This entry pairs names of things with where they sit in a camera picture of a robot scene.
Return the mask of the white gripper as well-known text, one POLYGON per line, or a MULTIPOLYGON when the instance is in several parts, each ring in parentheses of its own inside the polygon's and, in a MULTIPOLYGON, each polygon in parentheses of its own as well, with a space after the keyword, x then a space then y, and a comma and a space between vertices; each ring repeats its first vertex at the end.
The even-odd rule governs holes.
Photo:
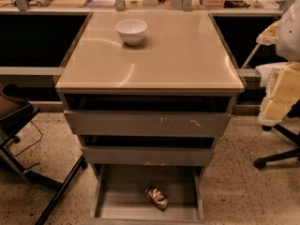
MULTIPOLYGON (((256 42, 269 46, 277 42, 279 21, 273 22, 256 38, 256 42)), ((264 126, 274 126, 300 99, 300 63, 290 63, 278 72, 277 81, 270 97, 262 100, 258 121, 264 126)))

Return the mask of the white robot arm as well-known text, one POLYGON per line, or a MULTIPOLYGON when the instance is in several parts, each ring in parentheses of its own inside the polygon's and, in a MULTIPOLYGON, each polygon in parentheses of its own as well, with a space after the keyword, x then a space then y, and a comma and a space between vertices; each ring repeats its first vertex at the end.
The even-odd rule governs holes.
POLYGON ((260 107, 258 121, 272 127, 300 100, 300 0, 294 0, 278 22, 257 36, 256 42, 275 44, 277 55, 287 60, 284 67, 271 69, 260 107))

